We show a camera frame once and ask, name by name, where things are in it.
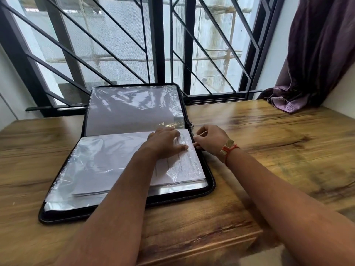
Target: wooden table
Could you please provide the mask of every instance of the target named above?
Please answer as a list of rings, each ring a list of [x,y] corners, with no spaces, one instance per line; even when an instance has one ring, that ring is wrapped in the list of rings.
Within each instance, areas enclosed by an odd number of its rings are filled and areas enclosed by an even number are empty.
[[[279,177],[353,219],[355,120],[326,108],[288,115],[264,101],[187,107],[224,128]],[[38,210],[78,141],[83,116],[20,120],[0,132],[0,265],[47,265],[82,222],[45,226]],[[230,171],[206,155],[217,187],[146,210],[140,265],[215,265],[244,254],[264,221]]]

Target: curtain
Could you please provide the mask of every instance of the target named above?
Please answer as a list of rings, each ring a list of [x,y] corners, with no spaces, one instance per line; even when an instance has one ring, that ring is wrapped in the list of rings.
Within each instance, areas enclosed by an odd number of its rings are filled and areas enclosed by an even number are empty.
[[[300,0],[276,86],[258,99],[293,113],[320,106],[355,62],[355,0]]]

